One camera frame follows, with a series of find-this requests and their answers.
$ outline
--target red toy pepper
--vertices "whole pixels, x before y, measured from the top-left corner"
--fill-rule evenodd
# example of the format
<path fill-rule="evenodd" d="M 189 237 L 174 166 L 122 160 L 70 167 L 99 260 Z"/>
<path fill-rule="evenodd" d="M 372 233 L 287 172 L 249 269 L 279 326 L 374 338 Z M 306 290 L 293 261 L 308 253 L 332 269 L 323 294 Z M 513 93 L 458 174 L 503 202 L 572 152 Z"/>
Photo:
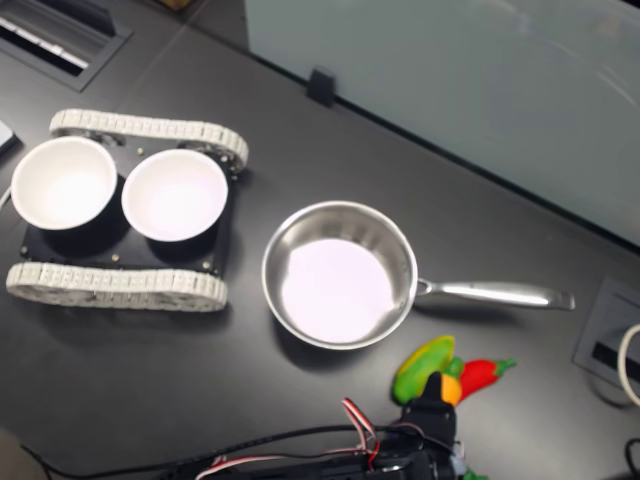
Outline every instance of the red toy pepper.
<path fill-rule="evenodd" d="M 462 397 L 460 401 L 478 390 L 494 384 L 502 374 L 516 365 L 513 358 L 507 360 L 472 360 L 464 364 L 460 375 Z"/>

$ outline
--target stainless steel saucepan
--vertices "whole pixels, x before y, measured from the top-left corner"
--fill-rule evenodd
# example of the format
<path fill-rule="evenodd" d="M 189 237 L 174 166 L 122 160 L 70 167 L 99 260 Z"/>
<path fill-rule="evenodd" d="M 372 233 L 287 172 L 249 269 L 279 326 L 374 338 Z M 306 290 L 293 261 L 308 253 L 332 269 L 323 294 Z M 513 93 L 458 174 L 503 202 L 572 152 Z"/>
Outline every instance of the stainless steel saucepan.
<path fill-rule="evenodd" d="M 370 207 L 342 201 L 311 205 L 278 228 L 264 254 L 262 286 L 287 330 L 335 350 L 383 339 L 402 323 L 419 295 L 574 308 L 571 294 L 544 287 L 418 278 L 413 250 L 400 229 Z"/>

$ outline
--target toy pepper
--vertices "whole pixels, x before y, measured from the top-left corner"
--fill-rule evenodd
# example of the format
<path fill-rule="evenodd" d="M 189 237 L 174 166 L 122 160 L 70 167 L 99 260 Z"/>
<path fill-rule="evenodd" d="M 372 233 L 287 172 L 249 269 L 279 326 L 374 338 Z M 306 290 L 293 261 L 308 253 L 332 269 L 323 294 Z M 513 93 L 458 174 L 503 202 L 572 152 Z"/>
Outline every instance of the toy pepper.
<path fill-rule="evenodd" d="M 516 362 L 472 360 L 464 363 L 453 357 L 455 341 L 451 335 L 434 338 L 416 350 L 402 364 L 393 382 L 393 396 L 405 404 L 422 394 L 433 372 L 442 373 L 442 399 L 456 406 L 478 390 L 494 384 Z"/>
<path fill-rule="evenodd" d="M 464 364 L 464 370 L 460 374 L 462 396 L 460 401 L 480 389 L 493 385 L 502 374 L 516 365 L 513 358 L 507 360 L 472 360 Z"/>
<path fill-rule="evenodd" d="M 442 370 L 442 401 L 450 403 L 454 407 L 462 400 L 462 385 L 460 374 L 464 368 L 464 362 L 460 357 L 453 357 L 449 365 Z"/>
<path fill-rule="evenodd" d="M 422 394 L 429 375 L 441 372 L 453 357 L 455 341 L 446 335 L 434 338 L 416 350 L 402 364 L 393 381 L 393 396 L 405 404 Z"/>

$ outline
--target table surface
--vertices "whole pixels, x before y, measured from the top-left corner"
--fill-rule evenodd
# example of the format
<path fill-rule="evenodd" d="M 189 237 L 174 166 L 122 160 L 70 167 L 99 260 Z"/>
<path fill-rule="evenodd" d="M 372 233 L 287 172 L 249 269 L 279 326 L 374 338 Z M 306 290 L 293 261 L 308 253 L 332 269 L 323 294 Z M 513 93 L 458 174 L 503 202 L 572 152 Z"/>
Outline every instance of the table surface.
<path fill-rule="evenodd" d="M 344 396 L 384 424 L 399 412 L 389 397 L 398 365 L 432 337 L 453 334 L 463 358 L 519 362 L 458 408 L 474 469 L 521 480 L 608 479 L 626 470 L 622 447 L 640 432 L 640 410 L 607 405 L 571 359 L 603 279 L 640 288 L 636 255 L 351 111 L 313 103 L 299 85 L 150 4 L 112 4 L 135 34 L 82 93 L 0 55 L 0 118 L 24 142 L 0 160 L 0 189 L 63 108 L 206 120 L 240 132 L 251 157 L 225 274 L 230 305 L 213 314 L 99 311 L 0 292 L 0 425 L 55 464 L 90 472 L 343 423 Z M 565 313 L 427 303 L 370 348 L 307 347 L 270 314 L 260 261 L 280 222 L 330 199 L 391 217 L 428 279 L 538 283 L 574 292 L 578 306 Z M 0 271 L 19 261 L 25 228 L 12 206 L 2 210 Z"/>

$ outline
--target metal handle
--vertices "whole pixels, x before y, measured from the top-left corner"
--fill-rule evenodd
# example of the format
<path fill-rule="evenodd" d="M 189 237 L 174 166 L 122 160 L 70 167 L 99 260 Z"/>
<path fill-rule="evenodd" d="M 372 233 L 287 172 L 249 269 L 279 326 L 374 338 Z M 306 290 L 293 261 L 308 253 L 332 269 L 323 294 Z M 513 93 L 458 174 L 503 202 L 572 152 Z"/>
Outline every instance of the metal handle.
<path fill-rule="evenodd" d="M 573 310 L 573 295 L 550 288 L 508 282 L 433 283 L 418 279 L 416 295 L 446 294 L 518 307 Z"/>

